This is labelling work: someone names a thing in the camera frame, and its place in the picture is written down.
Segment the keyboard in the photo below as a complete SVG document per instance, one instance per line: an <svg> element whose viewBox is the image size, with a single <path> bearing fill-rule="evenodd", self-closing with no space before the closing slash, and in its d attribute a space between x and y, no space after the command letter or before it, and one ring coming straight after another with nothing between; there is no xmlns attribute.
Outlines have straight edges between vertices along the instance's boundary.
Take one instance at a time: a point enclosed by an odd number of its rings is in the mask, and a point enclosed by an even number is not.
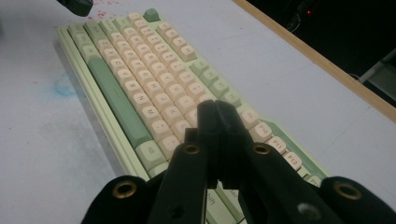
<svg viewBox="0 0 396 224"><path fill-rule="evenodd" d="M154 8L71 23L58 36L126 174L149 180L166 170L185 129L197 126L196 106L221 100L236 107L254 141L273 146L301 178L319 186L326 176ZM207 223L246 223L237 195L221 184L209 189Z"/></svg>

